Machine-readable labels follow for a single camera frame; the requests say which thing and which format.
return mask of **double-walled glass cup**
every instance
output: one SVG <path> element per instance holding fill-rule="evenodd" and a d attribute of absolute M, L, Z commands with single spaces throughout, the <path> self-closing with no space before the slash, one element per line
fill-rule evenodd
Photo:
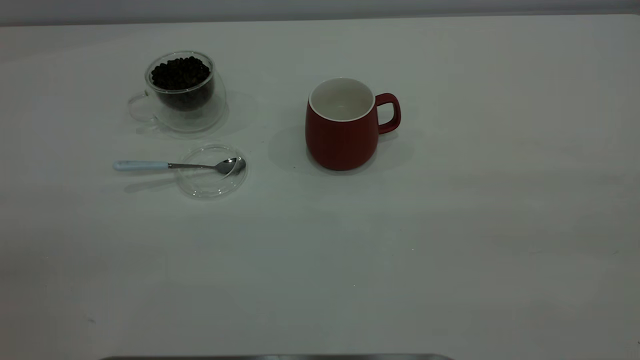
<path fill-rule="evenodd" d="M 181 90 L 166 90 L 155 86 L 152 71 L 160 64 L 177 58 L 194 57 L 209 68 L 209 76 L 201 83 Z M 129 99 L 129 113 L 139 121 L 158 121 L 178 132 L 193 133 L 205 130 L 222 116 L 227 103 L 225 87 L 216 65 L 208 56 L 196 51 L 177 51 L 159 57 L 145 72 L 147 89 Z M 146 99 L 150 102 L 151 113 L 139 114 L 134 103 Z"/>

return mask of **roasted coffee beans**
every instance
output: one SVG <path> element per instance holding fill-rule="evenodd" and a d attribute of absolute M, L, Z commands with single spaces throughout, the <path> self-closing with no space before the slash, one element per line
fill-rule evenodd
<path fill-rule="evenodd" d="M 213 95 L 213 78 L 206 84 L 202 84 L 210 73 L 211 70 L 202 63 L 202 60 L 190 56 L 169 60 L 156 66 L 151 72 L 151 80 L 158 88 L 172 91 L 157 92 L 158 98 L 165 105 L 174 110 L 193 111 L 201 108 Z M 173 93 L 176 90 L 187 90 L 198 85 L 200 86 L 193 90 Z"/>

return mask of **white wall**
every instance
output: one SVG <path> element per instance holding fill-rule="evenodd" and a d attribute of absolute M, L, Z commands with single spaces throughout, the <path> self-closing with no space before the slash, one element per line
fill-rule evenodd
<path fill-rule="evenodd" d="M 620 13 L 638 0 L 3 0 L 0 25 Z"/>

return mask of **white spoon handle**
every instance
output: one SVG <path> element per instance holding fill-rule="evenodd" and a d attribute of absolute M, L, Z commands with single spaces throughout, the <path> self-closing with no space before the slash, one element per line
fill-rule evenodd
<path fill-rule="evenodd" d="M 163 163 L 161 161 L 120 160 L 113 162 L 113 168 L 118 171 L 163 170 L 169 168 L 169 163 Z"/>

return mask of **metal spoon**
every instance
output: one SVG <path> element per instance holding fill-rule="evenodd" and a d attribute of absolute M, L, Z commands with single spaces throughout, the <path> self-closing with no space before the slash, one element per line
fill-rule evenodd
<path fill-rule="evenodd" d="M 120 160 L 113 162 L 113 168 L 117 171 L 134 171 L 134 170 L 164 170 L 168 168 L 210 168 L 223 175 L 227 175 L 236 165 L 235 173 L 239 173 L 246 166 L 246 161 L 242 158 L 230 158 L 219 162 L 214 166 L 210 165 L 195 165 L 195 164 L 174 164 L 163 163 L 161 161 L 131 161 Z"/>

